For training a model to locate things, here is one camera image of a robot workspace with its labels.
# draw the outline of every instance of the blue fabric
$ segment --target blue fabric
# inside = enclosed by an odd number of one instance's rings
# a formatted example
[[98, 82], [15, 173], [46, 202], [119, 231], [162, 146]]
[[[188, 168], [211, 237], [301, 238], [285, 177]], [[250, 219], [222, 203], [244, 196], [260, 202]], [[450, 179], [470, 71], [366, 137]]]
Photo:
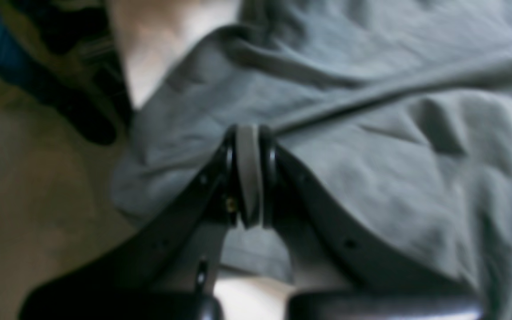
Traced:
[[11, 36], [0, 18], [0, 77], [18, 85], [43, 104], [55, 104], [68, 94], [45, 67], [28, 55]]

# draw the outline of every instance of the gray fabric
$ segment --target gray fabric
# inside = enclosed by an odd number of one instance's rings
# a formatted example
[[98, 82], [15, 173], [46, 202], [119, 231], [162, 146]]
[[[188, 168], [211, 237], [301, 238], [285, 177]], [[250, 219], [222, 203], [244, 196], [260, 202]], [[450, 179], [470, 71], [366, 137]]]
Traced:
[[[113, 178], [116, 205], [143, 225], [229, 125], [268, 124], [350, 215], [471, 283], [489, 319], [512, 320], [512, 0], [246, 8], [239, 25], [199, 43], [137, 115]], [[258, 255], [261, 241], [235, 239], [244, 251], [233, 254], [228, 240], [226, 263], [250, 265], [245, 255], [254, 253], [287, 277], [277, 242]]]

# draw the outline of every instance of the beige floor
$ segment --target beige floor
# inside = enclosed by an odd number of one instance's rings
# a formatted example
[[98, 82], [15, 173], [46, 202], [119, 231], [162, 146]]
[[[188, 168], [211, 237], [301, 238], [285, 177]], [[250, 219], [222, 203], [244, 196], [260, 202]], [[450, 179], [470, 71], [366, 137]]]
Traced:
[[[95, 92], [75, 53], [49, 55], [23, 16], [5, 2], [2, 12], [37, 59]], [[114, 119], [108, 102], [94, 95]], [[108, 200], [108, 177], [125, 144], [121, 135], [112, 147], [89, 144], [53, 110], [0, 81], [0, 320], [15, 319], [37, 284], [132, 234]]]

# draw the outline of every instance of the black shoe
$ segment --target black shoe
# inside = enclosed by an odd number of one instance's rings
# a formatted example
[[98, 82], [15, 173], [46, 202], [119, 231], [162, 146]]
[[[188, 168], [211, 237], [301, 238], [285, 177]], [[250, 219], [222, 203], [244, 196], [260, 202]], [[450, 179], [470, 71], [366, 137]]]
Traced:
[[75, 92], [69, 101], [55, 107], [88, 141], [107, 146], [116, 140], [116, 130], [88, 97]]
[[41, 40], [57, 55], [69, 52], [80, 39], [97, 34], [108, 26], [108, 17], [101, 8], [85, 8], [77, 12], [61, 12], [52, 25], [41, 27]]

